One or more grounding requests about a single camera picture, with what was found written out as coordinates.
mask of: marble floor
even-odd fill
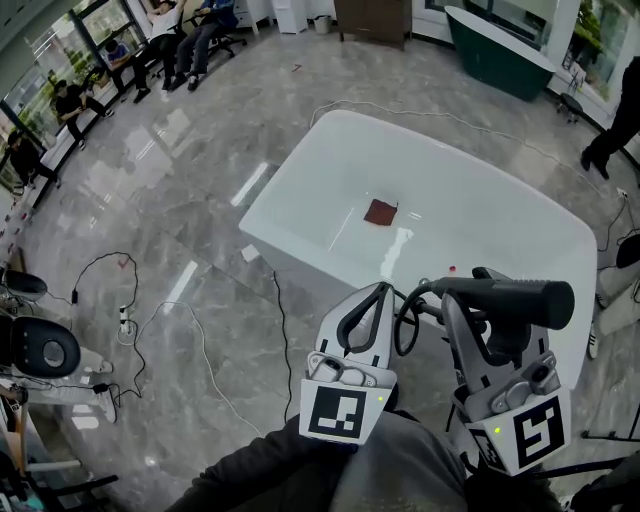
[[[238,222],[307,133],[317,107],[350,99],[450,112],[526,140],[565,165],[448,118],[332,107],[397,123],[495,164],[583,219],[600,245],[620,206],[616,187],[628,191],[640,218],[636,171],[624,157],[611,159],[609,182],[579,170],[580,151],[596,134],[591,126],[567,125],[546,95],[524,103],[470,78],[450,49],[413,40],[401,53],[365,42],[341,44],[337,36],[312,31],[266,31],[235,59],[220,55],[212,67],[195,93],[182,88],[166,95],[155,83],[141,104],[131,103],[132,94],[117,103],[116,115],[100,121],[86,150],[65,164],[62,188],[42,203],[22,247],[29,271],[64,297],[91,259],[130,252],[140,280],[132,317],[145,322],[169,297],[189,303],[204,328],[217,385],[262,432],[282,426],[287,401],[281,316],[271,269],[260,258],[246,263],[241,256],[247,242]],[[238,191],[263,163],[267,172],[238,202]],[[630,225],[623,216],[613,239]],[[613,253],[600,256],[604,265]],[[293,283],[283,281],[282,287],[295,413],[296,383],[328,305]],[[130,386],[140,362],[130,347],[117,343],[116,330],[117,308],[133,293],[131,263],[100,262],[82,278],[78,292],[73,308],[50,298],[43,306],[71,316],[81,343],[113,361],[114,380]],[[604,340],[596,362],[585,361],[573,395],[574,433],[585,427],[628,431],[640,400],[638,335],[637,325],[624,329]],[[123,397],[117,423],[100,421],[96,428],[77,428],[71,408],[57,411],[85,467],[98,476],[121,477],[109,493],[123,509],[163,510],[206,466],[254,437],[213,388],[201,343],[188,310],[161,309],[139,343],[147,361],[138,380],[142,399]],[[452,368],[434,356],[433,347],[420,346],[392,364],[402,385],[401,406],[442,430],[455,385]],[[552,464],[599,460],[632,448],[576,439]],[[559,479],[554,488],[571,492],[586,481],[581,478]]]

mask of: brown cloth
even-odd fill
[[[374,199],[371,201],[371,206],[369,206],[369,211],[364,216],[364,220],[378,226],[391,226],[397,211],[397,206],[391,206],[383,201]]]

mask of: power strip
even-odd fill
[[[133,334],[133,325],[131,324],[129,308],[127,306],[120,306],[120,332],[127,336]]]

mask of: glass wall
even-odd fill
[[[467,11],[497,25],[528,45],[540,49],[551,34],[556,0],[425,0],[427,9],[447,5]]]
[[[8,190],[12,190],[14,185],[20,182],[20,178],[13,170],[11,162],[9,162],[9,155],[7,154],[7,139],[9,138],[9,134],[15,129],[15,125],[7,115],[0,110],[0,185]]]
[[[582,0],[563,67],[578,64],[585,82],[609,100],[609,79],[620,56],[633,13],[614,0]]]
[[[82,23],[87,27],[97,46],[125,25],[130,24],[130,21],[118,0],[109,0],[82,19]]]
[[[103,47],[110,39],[123,42],[131,51],[142,44],[139,29],[120,0],[83,0],[42,35],[27,40],[34,63],[4,103],[41,146],[54,147],[64,126],[55,110],[54,85],[66,80],[92,90],[94,72],[106,69]],[[4,136],[5,128],[13,129],[13,125],[3,121],[10,121],[0,118],[0,134]]]
[[[99,63],[68,14],[28,42],[35,63],[5,101],[43,146],[50,148],[63,125],[54,108],[53,86],[60,80],[81,85]]]

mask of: green bathtub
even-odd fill
[[[532,101],[556,72],[540,52],[458,7],[445,7],[451,38],[472,77]]]

